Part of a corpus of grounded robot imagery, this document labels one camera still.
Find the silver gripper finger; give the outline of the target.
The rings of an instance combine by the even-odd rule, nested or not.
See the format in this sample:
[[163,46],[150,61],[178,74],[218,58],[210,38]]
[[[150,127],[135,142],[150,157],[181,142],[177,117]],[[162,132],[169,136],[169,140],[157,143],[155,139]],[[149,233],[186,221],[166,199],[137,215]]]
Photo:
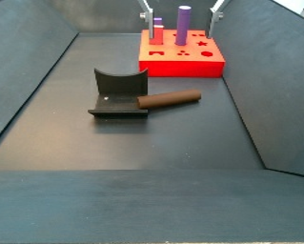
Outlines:
[[215,23],[225,17],[223,9],[229,5],[231,0],[217,0],[214,6],[209,9],[209,20],[206,34],[207,38],[213,38]]
[[143,9],[141,12],[141,18],[146,20],[150,30],[150,39],[154,39],[154,10],[149,4],[147,0],[138,0],[139,5]]

